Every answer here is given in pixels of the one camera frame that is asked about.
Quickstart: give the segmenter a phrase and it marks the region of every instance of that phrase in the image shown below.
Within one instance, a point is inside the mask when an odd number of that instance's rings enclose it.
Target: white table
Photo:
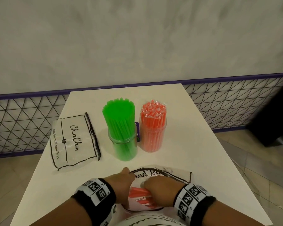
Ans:
[[[128,162],[109,153],[112,145],[102,108],[107,101],[121,97],[134,102],[136,121],[143,102],[155,99],[166,103],[168,124],[158,152],[147,153],[139,148],[137,156]],[[150,164],[192,171],[194,180],[221,202],[264,225],[272,224],[181,84],[72,92],[60,117],[84,112],[90,116],[102,158],[57,171],[47,144],[11,226],[30,225],[67,200],[89,178],[106,177],[123,167],[135,169]]]

